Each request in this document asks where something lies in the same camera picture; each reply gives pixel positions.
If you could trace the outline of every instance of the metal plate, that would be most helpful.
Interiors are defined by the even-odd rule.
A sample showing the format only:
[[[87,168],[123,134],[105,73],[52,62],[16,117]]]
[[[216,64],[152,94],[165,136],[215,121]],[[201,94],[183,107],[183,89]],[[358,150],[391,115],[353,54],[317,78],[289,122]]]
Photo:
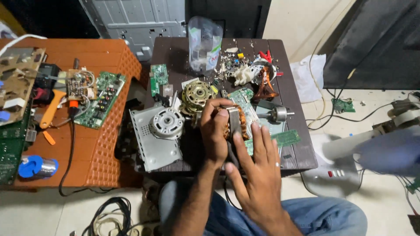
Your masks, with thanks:
[[[140,156],[147,172],[182,159],[177,140],[159,139],[151,131],[153,117],[164,109],[163,106],[160,106],[142,111],[130,111]],[[136,171],[139,171],[138,165],[139,163],[136,163]]]

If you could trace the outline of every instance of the wall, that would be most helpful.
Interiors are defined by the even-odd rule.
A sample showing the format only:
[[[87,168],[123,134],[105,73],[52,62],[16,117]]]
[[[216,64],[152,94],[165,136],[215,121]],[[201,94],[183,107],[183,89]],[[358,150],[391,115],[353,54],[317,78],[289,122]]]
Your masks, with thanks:
[[[300,61],[312,54],[328,31],[318,46],[319,51],[354,2],[356,0],[272,0],[263,38],[283,40],[290,63]]]

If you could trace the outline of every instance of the orange handle tool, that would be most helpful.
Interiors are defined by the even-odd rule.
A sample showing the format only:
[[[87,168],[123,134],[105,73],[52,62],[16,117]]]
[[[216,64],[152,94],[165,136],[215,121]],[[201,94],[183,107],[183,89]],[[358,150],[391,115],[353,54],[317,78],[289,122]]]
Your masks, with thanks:
[[[54,114],[57,111],[57,106],[60,104],[61,99],[67,94],[66,92],[57,89],[53,89],[52,91],[54,92],[54,99],[51,101],[50,106],[45,111],[44,116],[39,123],[39,126],[42,129],[48,128],[48,126],[50,126],[54,118]]]

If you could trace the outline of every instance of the jeans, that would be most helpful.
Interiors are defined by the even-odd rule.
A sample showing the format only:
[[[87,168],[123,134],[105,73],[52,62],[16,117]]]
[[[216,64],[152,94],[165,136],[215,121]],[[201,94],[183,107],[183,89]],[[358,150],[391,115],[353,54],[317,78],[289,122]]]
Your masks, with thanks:
[[[159,213],[164,235],[171,234],[191,183],[171,181],[161,191]],[[290,218],[304,235],[366,235],[368,221],[364,212],[353,203],[333,197],[308,197],[281,202]],[[213,193],[204,235],[266,235],[247,215],[231,206],[222,196]]]

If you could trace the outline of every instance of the finger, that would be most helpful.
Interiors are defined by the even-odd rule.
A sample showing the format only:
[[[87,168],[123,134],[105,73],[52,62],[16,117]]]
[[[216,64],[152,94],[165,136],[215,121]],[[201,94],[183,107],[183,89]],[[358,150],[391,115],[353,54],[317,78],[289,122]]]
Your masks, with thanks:
[[[229,112],[226,109],[220,110],[213,119],[215,135],[223,137],[223,131],[229,121]]]
[[[279,165],[281,165],[281,159],[280,159],[280,155],[278,153],[278,147],[277,147],[277,140],[273,139],[271,140],[271,143],[273,147],[275,147],[275,149],[277,150],[276,155],[274,156],[274,165],[275,163],[279,163]],[[275,170],[276,170],[276,179],[281,179],[281,168],[275,166]]]
[[[240,133],[234,134],[234,144],[236,147],[236,154],[238,155],[239,163],[244,169],[247,176],[252,176],[253,168],[255,168],[251,157],[248,155],[247,147],[245,146],[244,139]]]
[[[270,130],[268,130],[267,126],[261,127],[261,134],[262,134],[262,141],[265,146],[265,152],[267,155],[267,162],[269,165],[274,165],[275,163],[275,155],[278,153],[277,146],[273,146],[273,142],[271,141]]]
[[[249,200],[249,195],[238,168],[233,163],[228,162],[225,164],[225,172],[233,184],[236,198],[243,206],[245,201]]]
[[[261,129],[257,122],[251,124],[252,142],[254,144],[254,160],[257,165],[267,164],[267,154],[265,151]]]
[[[213,113],[214,108],[219,107],[221,105],[233,105],[233,102],[225,98],[207,100],[206,105],[204,106],[203,112],[201,114],[201,124],[206,124],[211,119],[211,114]]]

